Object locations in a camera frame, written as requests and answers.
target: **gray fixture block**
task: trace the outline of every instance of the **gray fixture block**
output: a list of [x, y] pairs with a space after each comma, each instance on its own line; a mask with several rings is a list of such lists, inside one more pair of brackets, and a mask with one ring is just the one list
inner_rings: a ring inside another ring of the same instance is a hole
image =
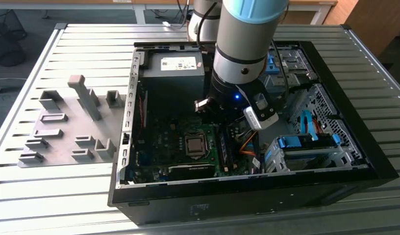
[[64, 122], [68, 121], [66, 114], [44, 114], [40, 117], [42, 123]]
[[104, 147], [100, 140], [96, 141], [96, 152], [100, 155], [101, 159], [112, 160], [114, 157], [114, 152], [117, 151], [116, 146], [113, 145], [110, 139], [106, 140], [106, 146]]
[[25, 141], [25, 146], [30, 149], [42, 149], [46, 148], [49, 143], [44, 140], [44, 138], [36, 138]]
[[120, 97], [118, 91], [108, 91], [105, 96], [106, 104], [109, 108], [124, 107], [124, 101]]
[[92, 88], [88, 89], [88, 94], [89, 94], [89, 97], [90, 97], [90, 99], [93, 100], [96, 106], [100, 106], [98, 97], [97, 97], [97, 95], [96, 95], [96, 93], [94, 93], [94, 90], [93, 90]]
[[92, 160], [94, 158], [93, 153], [89, 151], [88, 148], [72, 150], [70, 156], [73, 157], [73, 159], [77, 162], [88, 161], [88, 160]]
[[85, 77], [82, 75], [72, 75], [69, 77], [68, 86], [74, 89], [92, 120], [97, 121], [101, 119], [101, 114], [97, 110], [97, 105], [90, 98], [84, 82]]
[[64, 132], [61, 129], [53, 129], [53, 130], [34, 130], [33, 136], [36, 138], [40, 137], [61, 137], [64, 135]]
[[40, 153], [37, 152], [30, 152], [30, 153], [24, 153], [20, 155], [18, 160], [24, 164], [34, 164], [34, 163], [41, 163], [44, 160], [44, 157]]
[[62, 97], [58, 95], [57, 91], [42, 91], [38, 102], [46, 110], [58, 110], [56, 104], [57, 101], [61, 101]]
[[74, 142], [76, 142], [77, 146], [80, 146], [80, 147], [88, 146], [88, 145], [94, 146], [96, 139], [92, 136], [77, 136], [77, 137], [74, 137]]

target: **label sticker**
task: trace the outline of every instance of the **label sticker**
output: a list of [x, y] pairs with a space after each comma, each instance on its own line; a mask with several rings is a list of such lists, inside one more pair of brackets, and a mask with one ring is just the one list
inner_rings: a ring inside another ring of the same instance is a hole
[[201, 212], [209, 209], [211, 204], [200, 204], [189, 206], [189, 215], [200, 215]]
[[195, 57], [165, 57], [161, 59], [161, 71], [196, 70]]
[[257, 169], [260, 169], [260, 161], [256, 159], [256, 158], [253, 158], [253, 160], [252, 160], [252, 164], [255, 165], [255, 167], [257, 168]]

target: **white table leg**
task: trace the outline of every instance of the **white table leg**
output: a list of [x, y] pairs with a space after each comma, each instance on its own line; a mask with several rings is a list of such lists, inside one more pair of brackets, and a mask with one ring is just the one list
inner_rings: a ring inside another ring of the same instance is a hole
[[332, 7], [331, 5], [320, 6], [319, 11], [316, 12], [316, 14], [313, 16], [311, 24], [323, 24], [324, 23], [324, 20], [329, 13], [331, 7]]
[[147, 24], [145, 21], [145, 4], [135, 4], [133, 5], [135, 15], [136, 15], [136, 22], [137, 24]]

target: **floor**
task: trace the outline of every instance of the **floor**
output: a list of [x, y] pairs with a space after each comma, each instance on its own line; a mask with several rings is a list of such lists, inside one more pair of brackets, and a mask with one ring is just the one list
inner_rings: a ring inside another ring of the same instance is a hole
[[[10, 68], [0, 66], [0, 78], [26, 78], [41, 50], [50, 36], [56, 23], [74, 24], [135, 24], [136, 18], [132, 10], [50, 10], [49, 18], [40, 18], [40, 10], [16, 10], [28, 37], [21, 41], [21, 46], [28, 55], [26, 61]], [[176, 23], [177, 10], [159, 13], [156, 18], [152, 11], [145, 11], [147, 23], [160, 24], [163, 21]], [[400, 83], [400, 42], [395, 40], [380, 56], [383, 63], [393, 63], [389, 72]], [[18, 79], [0, 80], [2, 87], [0, 93], [0, 126], [10, 106], [16, 100], [24, 81]]]

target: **wastebasket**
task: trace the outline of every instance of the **wastebasket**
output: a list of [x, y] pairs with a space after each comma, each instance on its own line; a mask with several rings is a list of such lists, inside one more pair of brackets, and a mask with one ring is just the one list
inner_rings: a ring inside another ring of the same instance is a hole
[[0, 25], [1, 24], [8, 27], [6, 37], [10, 37], [13, 40], [21, 40], [26, 37], [28, 34], [13, 10], [0, 9]]

